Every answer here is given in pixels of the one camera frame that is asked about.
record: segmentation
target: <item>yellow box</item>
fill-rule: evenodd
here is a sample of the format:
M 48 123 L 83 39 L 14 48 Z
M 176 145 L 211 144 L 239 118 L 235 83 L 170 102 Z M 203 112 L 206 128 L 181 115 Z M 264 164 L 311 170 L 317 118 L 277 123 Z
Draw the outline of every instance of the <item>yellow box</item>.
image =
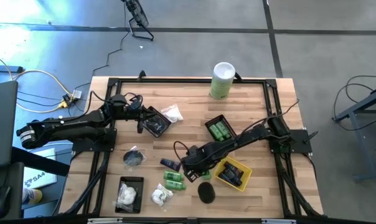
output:
M 239 187 L 236 187 L 230 183 L 228 183 L 227 181 L 221 179 L 219 177 L 219 174 L 225 169 L 224 167 L 224 164 L 225 162 L 228 161 L 229 163 L 231 163 L 233 166 L 235 166 L 236 168 L 240 169 L 243 171 L 243 175 L 242 177 L 240 178 L 240 180 L 242 181 L 242 185 L 239 186 Z M 239 190 L 239 191 L 244 191 L 245 188 L 246 188 L 246 184 L 248 184 L 249 182 L 249 178 L 251 176 L 251 168 L 243 165 L 242 163 L 236 161 L 235 159 L 232 159 L 231 157 L 226 157 L 224 159 L 222 159 L 219 164 L 217 164 L 217 167 L 215 168 L 215 172 L 214 172 L 214 176 L 218 179 L 218 180 L 221 180 L 222 182 L 228 184 L 229 186 Z

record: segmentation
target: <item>white cable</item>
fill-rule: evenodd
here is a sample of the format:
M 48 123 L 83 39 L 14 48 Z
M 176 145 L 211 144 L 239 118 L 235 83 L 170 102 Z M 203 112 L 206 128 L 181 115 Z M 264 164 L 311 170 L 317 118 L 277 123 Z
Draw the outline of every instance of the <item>white cable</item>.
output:
M 28 71 L 22 72 L 22 73 L 20 73 L 20 74 L 18 74 L 18 75 L 16 75 L 16 76 L 12 77 L 12 74 L 11 74 L 11 71 L 9 70 L 9 68 L 8 68 L 8 65 L 7 65 L 5 62 L 3 62 L 3 60 L 1 60 L 1 59 L 0 59 L 0 62 L 1 62 L 2 64 L 4 64 L 4 66 L 6 67 L 6 69 L 7 69 L 7 71 L 8 71 L 8 74 L 9 74 L 9 77 L 10 77 L 11 81 L 13 81 L 13 80 L 17 80 L 21 75 L 26 74 L 26 73 L 29 73 L 29 72 L 41 72 L 41 73 L 44 73 L 44 74 L 49 75 L 50 77 L 52 77 L 55 81 L 57 81 L 57 83 L 61 86 L 61 88 L 62 88 L 67 94 L 71 95 L 71 93 L 70 93 L 70 92 L 69 92 L 69 91 L 68 91 L 68 90 L 62 85 L 62 83 L 61 83 L 61 82 L 60 82 L 55 76 L 53 76 L 52 74 L 50 74 L 50 73 L 48 73 L 48 72 L 45 72 L 45 71 L 42 71 L 42 70 L 28 70 Z M 59 109 L 59 107 L 56 107 L 56 108 L 54 108 L 54 109 L 52 109 L 52 110 L 48 110 L 48 111 L 35 111 L 35 110 L 27 109 L 27 108 L 21 106 L 19 103 L 16 103 L 16 105 L 17 105 L 18 107 L 20 107 L 21 109 L 24 109 L 24 110 L 26 110 L 26 111 L 30 111 L 30 112 L 34 112 L 34 113 L 49 113 L 49 112 L 53 112 L 53 111 L 56 111 L 57 109 Z

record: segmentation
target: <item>wooden tabletop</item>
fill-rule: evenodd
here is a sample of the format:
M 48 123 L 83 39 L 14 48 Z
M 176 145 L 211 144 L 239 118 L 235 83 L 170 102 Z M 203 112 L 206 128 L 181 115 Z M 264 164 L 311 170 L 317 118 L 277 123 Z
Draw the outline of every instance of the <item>wooden tabletop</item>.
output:
M 93 77 L 90 90 L 104 98 L 108 78 Z M 279 78 L 276 81 L 284 112 L 296 102 L 293 81 L 290 78 Z M 164 184 L 163 172 L 166 168 L 160 165 L 159 161 L 161 158 L 177 161 L 173 151 L 174 141 L 182 141 L 188 147 L 191 145 L 201 146 L 213 141 L 204 123 L 220 114 L 224 114 L 236 133 L 243 131 L 250 123 L 266 117 L 263 89 L 259 84 L 233 84 L 228 98 L 224 100 L 213 99 L 209 96 L 209 91 L 210 84 L 208 83 L 123 84 L 121 92 L 143 95 L 146 107 L 153 106 L 160 111 L 177 103 L 184 120 L 172 124 L 160 138 L 155 138 L 147 130 L 138 134 L 135 121 L 116 122 L 118 136 L 115 150 L 110 156 L 106 176 L 100 213 L 102 217 L 281 218 L 283 216 L 275 161 L 270 153 L 267 141 L 249 144 L 229 154 L 230 157 L 250 167 L 253 171 L 244 192 L 239 192 L 212 176 L 210 183 L 214 186 L 216 198 L 211 204 L 204 204 L 199 199 L 197 188 L 203 182 L 202 179 L 197 179 L 194 183 L 185 180 L 186 190 L 175 191 L 166 212 L 163 212 L 158 205 L 152 202 L 151 194 L 154 189 L 158 183 Z M 90 110 L 99 108 L 102 103 L 93 97 Z M 298 105 L 284 115 L 284 119 L 291 129 L 303 128 Z M 137 146 L 148 159 L 139 167 L 130 171 L 123 163 L 123 155 L 133 146 Z M 185 154 L 185 149 L 182 146 L 179 146 L 177 151 L 180 155 Z M 70 208 L 86 187 L 92 157 L 92 152 L 83 152 L 73 160 L 63 193 L 60 212 Z M 311 163 L 300 154 L 293 154 L 291 157 L 298 189 L 313 208 L 322 213 Z M 115 213 L 112 202 L 116 200 L 121 176 L 145 178 L 140 214 Z M 289 207 L 293 212 L 289 190 L 287 194 Z M 90 210 L 94 207 L 95 199 L 96 188 L 93 191 Z

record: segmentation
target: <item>black tray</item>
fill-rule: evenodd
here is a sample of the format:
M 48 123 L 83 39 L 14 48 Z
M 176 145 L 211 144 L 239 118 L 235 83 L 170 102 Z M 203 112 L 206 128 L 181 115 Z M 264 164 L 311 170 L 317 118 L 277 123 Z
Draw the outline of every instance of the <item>black tray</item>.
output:
M 163 132 L 170 126 L 170 124 L 171 124 L 171 121 L 169 121 L 165 116 L 163 116 L 163 114 L 162 113 L 160 113 L 159 111 L 157 111 L 155 108 L 153 108 L 152 106 L 150 106 L 149 108 L 148 108 L 149 110 L 153 110 L 153 111 L 155 111 L 156 113 L 157 113 L 157 116 L 160 118 L 160 119 L 162 119 L 163 121 L 164 121 L 164 123 L 166 124 L 166 127 L 160 132 L 160 134 L 155 134 L 155 133 L 153 133 L 149 128 L 147 128 L 146 127 L 146 125 L 145 125 L 145 121 L 144 121 L 144 128 L 145 129 L 147 129 L 153 136 L 155 136 L 155 137 L 160 137 L 162 134 L 163 134 Z
M 206 126 L 207 130 L 210 132 L 210 134 L 212 135 L 214 141 L 218 141 L 218 140 L 215 138 L 215 136 L 213 135 L 213 133 L 210 131 L 210 127 L 211 127 L 211 125 L 217 124 L 220 121 L 223 122 L 223 124 L 224 124 L 225 127 L 227 127 L 227 129 L 228 129 L 228 131 L 229 131 L 229 133 L 231 135 L 230 138 L 232 138 L 232 137 L 235 138 L 237 136 L 237 134 L 235 133 L 235 131 L 233 131 L 233 129 L 231 128 L 230 123 L 228 123 L 228 121 L 227 121 L 227 119 L 225 119 L 224 115 L 221 114 L 221 115 L 218 115 L 217 117 L 215 117 L 215 118 L 213 118 L 210 121 L 208 121 L 208 122 L 205 123 L 205 126 Z
M 144 189 L 144 177 L 120 177 L 118 194 L 116 195 L 116 200 L 118 199 L 119 189 L 121 184 L 125 183 L 129 187 L 132 187 L 137 192 L 136 198 L 133 203 L 133 211 L 126 211 L 122 208 L 115 206 L 116 213 L 140 213 L 141 212 L 141 203 L 143 201 L 143 189 Z

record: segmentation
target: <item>gray floor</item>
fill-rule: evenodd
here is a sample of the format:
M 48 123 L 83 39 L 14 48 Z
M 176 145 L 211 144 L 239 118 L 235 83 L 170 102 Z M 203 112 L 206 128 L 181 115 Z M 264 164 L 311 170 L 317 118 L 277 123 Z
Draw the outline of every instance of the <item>gray floor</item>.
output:
M 21 2 L 0 1 L 0 23 L 123 27 L 123 5 L 119 0 L 92 0 L 90 4 L 84 0 Z M 142 0 L 141 3 L 150 27 L 267 28 L 261 0 Z M 376 30 L 376 0 L 269 0 L 269 4 L 275 29 Z M 0 29 L 0 57 L 9 65 L 51 72 L 73 90 L 90 81 L 92 70 L 106 63 L 107 53 L 118 49 L 124 34 L 27 31 L 11 26 Z M 154 35 L 154 42 L 129 35 L 123 41 L 123 50 L 111 55 L 110 66 L 95 75 L 137 75 L 145 70 L 150 76 L 209 76 L 217 62 L 228 61 L 243 77 L 276 77 L 268 34 L 156 32 Z M 353 174 L 366 171 L 362 155 L 354 133 L 331 121 L 333 101 L 346 81 L 356 75 L 376 75 L 376 35 L 281 34 L 276 35 L 276 44 L 283 76 L 293 78 L 301 99 L 304 125 L 310 131 L 319 131 L 312 141 L 313 160 L 325 214 L 376 222 L 376 180 L 358 184 L 352 181 Z M 7 79 L 6 74 L 0 74 L 0 82 Z M 356 82 L 376 88 L 376 78 Z M 19 89 L 56 98 L 63 93 L 53 80 L 38 74 L 21 77 Z M 356 86 L 350 92 L 356 99 L 369 94 Z M 337 110 L 351 104 L 341 94 Z M 75 108 L 71 112 L 81 113 Z M 67 111 L 33 114 L 18 109 L 16 128 L 32 119 L 60 114 L 66 115 Z M 20 146 L 17 138 L 14 145 Z

